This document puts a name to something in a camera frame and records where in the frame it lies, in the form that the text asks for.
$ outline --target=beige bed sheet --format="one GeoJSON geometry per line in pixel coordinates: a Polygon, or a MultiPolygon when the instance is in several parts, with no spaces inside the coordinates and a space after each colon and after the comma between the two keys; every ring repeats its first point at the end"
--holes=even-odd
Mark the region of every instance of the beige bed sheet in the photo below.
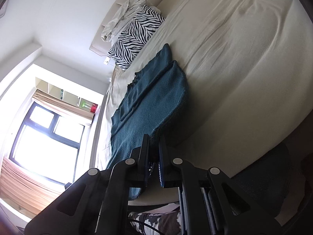
{"type": "MultiPolygon", "coordinates": [[[[125,72],[114,71],[99,168],[110,157],[111,117],[127,85],[165,43],[190,87],[171,143],[194,166],[231,177],[312,110],[313,25],[299,0],[163,0],[158,8],[165,22],[125,72]]],[[[177,200],[176,190],[152,181],[131,205],[177,200]]]]}

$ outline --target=beige curtain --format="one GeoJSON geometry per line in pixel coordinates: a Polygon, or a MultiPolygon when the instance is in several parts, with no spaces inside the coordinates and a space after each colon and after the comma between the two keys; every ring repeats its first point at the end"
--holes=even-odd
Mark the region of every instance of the beige curtain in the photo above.
{"type": "Polygon", "coordinates": [[[63,117],[74,118],[76,121],[82,124],[90,125],[94,117],[93,113],[68,104],[38,89],[35,91],[32,97],[38,104],[58,113],[63,117]]]}
{"type": "Polygon", "coordinates": [[[11,160],[3,159],[0,179],[0,197],[2,199],[9,199],[37,215],[62,192],[35,180],[30,172],[11,160]]]}

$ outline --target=blue blanket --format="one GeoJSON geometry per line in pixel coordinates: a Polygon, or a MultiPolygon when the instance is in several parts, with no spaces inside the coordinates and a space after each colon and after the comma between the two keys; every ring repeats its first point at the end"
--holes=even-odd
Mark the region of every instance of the blue blanket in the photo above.
{"type": "MultiPolygon", "coordinates": [[[[145,133],[150,136],[149,160],[157,162],[159,137],[187,101],[186,76],[172,61],[168,44],[135,75],[112,117],[112,158],[107,168],[129,158],[132,149],[141,146],[145,133]]],[[[129,199],[137,198],[141,192],[140,188],[131,188],[129,199]]]]}

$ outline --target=zebra print pillow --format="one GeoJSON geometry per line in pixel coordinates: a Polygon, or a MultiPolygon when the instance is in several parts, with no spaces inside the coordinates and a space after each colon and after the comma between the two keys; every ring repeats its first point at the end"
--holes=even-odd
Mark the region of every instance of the zebra print pillow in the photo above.
{"type": "Polygon", "coordinates": [[[108,56],[126,70],[164,20],[155,10],[144,5],[121,32],[108,56]]]}

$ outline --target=black cable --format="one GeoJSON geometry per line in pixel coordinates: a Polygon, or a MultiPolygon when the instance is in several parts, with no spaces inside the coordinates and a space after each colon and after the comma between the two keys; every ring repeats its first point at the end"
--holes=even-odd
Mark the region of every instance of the black cable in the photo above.
{"type": "Polygon", "coordinates": [[[157,233],[159,233],[160,235],[165,235],[164,233],[160,232],[159,230],[157,230],[156,228],[152,227],[151,225],[149,224],[146,224],[145,222],[142,222],[142,221],[138,221],[138,220],[135,220],[135,219],[127,219],[127,221],[130,221],[130,222],[135,222],[135,223],[140,223],[144,226],[147,226],[148,228],[156,231],[157,233]]]}

